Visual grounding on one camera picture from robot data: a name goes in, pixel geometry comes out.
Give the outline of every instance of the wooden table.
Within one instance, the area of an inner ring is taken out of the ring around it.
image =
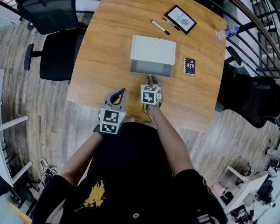
[[[197,22],[188,35],[162,19],[174,5]],[[225,20],[193,0],[102,0],[82,42],[68,100],[99,108],[107,93],[125,87],[127,115],[149,120],[140,101],[140,85],[146,75],[129,72],[132,38],[143,35],[172,40],[176,42],[175,65],[172,78],[161,78],[161,110],[174,125],[205,132],[214,112],[224,65],[226,41],[219,41],[215,33],[225,28]],[[195,75],[183,73],[185,57],[196,60]]]

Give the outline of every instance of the black t-shirt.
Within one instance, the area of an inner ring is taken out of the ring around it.
[[[77,187],[54,176],[38,200],[32,223],[116,220],[227,223],[206,181],[194,170],[173,177],[157,131],[138,123],[124,123],[117,135],[103,139]]]

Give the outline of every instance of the pink object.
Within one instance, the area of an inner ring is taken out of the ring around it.
[[[211,190],[216,196],[223,196],[225,187],[223,187],[220,183],[216,182],[216,183],[214,183]]]

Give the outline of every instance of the yellow graphic print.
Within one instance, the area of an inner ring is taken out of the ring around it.
[[[99,183],[97,182],[97,184],[92,187],[89,197],[84,202],[84,206],[93,207],[95,203],[97,207],[100,207],[105,199],[105,197],[103,197],[104,192],[105,192],[104,183],[103,180],[101,180],[101,185],[99,185]]]

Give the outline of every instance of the black card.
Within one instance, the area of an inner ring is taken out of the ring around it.
[[[196,68],[195,60],[190,59],[190,58],[185,58],[183,72],[187,73],[187,74],[194,75],[195,74],[195,68]]]

